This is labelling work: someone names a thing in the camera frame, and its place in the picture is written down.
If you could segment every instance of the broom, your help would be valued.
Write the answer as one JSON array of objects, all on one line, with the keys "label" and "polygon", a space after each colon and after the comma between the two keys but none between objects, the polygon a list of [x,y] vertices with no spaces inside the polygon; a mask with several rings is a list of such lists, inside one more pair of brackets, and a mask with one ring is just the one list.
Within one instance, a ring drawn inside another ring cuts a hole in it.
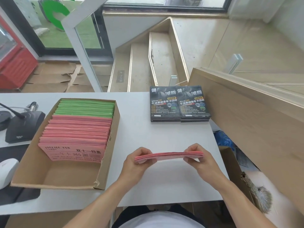
[{"label": "broom", "polygon": [[256,187],[245,172],[242,172],[241,179],[249,187],[253,199],[256,202],[257,208],[262,213],[268,214],[272,206],[271,193],[264,186]]}]

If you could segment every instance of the staircase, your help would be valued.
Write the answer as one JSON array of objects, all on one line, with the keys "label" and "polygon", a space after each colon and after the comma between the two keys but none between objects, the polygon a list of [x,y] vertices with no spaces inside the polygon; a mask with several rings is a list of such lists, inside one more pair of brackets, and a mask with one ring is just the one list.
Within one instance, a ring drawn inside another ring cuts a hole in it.
[{"label": "staircase", "polygon": [[188,84],[189,73],[172,18],[116,49],[108,92],[148,92],[150,86]]}]

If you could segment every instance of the hand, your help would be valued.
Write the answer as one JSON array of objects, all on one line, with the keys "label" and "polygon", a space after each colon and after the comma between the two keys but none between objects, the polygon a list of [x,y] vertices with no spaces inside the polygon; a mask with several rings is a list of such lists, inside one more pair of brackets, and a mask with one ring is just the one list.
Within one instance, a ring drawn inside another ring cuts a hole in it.
[{"label": "hand", "polygon": [[118,181],[122,182],[124,184],[124,187],[127,188],[127,190],[130,190],[133,186],[135,186],[142,178],[146,169],[157,162],[156,159],[151,159],[145,161],[142,164],[139,164],[135,162],[134,158],[136,156],[151,153],[151,150],[144,147],[140,147],[127,156],[126,160],[123,163],[123,169],[121,170],[121,173],[118,177]]},{"label": "hand", "polygon": [[211,153],[197,143],[189,146],[184,152],[189,151],[201,151],[204,153],[204,157],[201,157],[199,162],[192,158],[184,157],[184,160],[197,170],[200,177],[218,191],[224,188],[228,178],[220,170]]}]

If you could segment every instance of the green sign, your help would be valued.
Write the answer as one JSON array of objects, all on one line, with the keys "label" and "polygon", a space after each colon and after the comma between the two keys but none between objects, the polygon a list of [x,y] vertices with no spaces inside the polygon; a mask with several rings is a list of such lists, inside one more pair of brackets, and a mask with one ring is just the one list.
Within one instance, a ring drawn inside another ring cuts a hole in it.
[{"label": "green sign", "polygon": [[44,0],[42,2],[42,7],[49,21],[53,23],[54,26],[56,26],[57,28],[64,30],[61,22],[54,17],[53,13],[54,12],[62,13],[63,15],[67,16],[70,13],[67,7],[65,7],[62,3],[59,3],[54,0]]}]

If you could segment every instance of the forearm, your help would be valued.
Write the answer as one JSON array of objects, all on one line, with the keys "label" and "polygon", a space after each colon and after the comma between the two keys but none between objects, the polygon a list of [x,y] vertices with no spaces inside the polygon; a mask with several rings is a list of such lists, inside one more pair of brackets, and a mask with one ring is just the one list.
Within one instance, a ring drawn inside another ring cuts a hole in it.
[{"label": "forearm", "polygon": [[106,227],[112,213],[128,190],[122,182],[114,182],[102,195],[84,208],[64,228]]},{"label": "forearm", "polygon": [[225,180],[219,193],[237,228],[276,228],[231,181]]}]

